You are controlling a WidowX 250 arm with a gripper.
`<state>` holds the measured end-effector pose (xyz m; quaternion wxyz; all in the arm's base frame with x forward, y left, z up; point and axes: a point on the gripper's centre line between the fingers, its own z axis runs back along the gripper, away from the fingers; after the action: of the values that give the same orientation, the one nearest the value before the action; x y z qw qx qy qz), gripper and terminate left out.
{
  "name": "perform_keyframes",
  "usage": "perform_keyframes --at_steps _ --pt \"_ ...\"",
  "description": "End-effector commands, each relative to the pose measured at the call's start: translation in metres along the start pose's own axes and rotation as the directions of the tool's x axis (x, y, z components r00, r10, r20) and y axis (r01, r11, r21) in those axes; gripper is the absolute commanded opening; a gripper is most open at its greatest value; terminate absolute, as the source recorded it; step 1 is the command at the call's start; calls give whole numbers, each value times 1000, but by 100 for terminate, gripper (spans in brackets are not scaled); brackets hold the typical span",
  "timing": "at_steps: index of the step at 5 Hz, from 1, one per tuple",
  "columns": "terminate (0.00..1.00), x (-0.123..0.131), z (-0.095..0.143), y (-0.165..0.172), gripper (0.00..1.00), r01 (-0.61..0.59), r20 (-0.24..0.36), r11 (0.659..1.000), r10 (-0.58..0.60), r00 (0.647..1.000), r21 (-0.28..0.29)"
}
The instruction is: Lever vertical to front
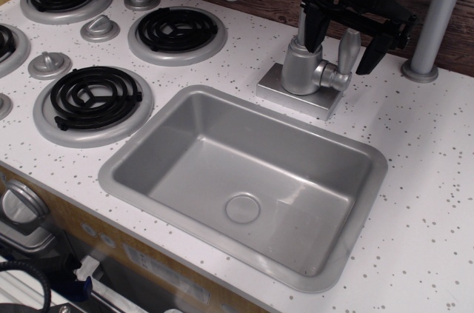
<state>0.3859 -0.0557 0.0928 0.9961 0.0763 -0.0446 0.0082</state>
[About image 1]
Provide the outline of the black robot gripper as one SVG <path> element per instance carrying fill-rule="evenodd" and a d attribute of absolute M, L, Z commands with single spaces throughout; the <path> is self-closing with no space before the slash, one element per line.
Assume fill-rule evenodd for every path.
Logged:
<path fill-rule="evenodd" d="M 357 67 L 357 75 L 370 74 L 388 50 L 403 50 L 417 16 L 396 0 L 301 0 L 306 14 L 304 45 L 314 53 L 335 21 L 373 39 Z"/>

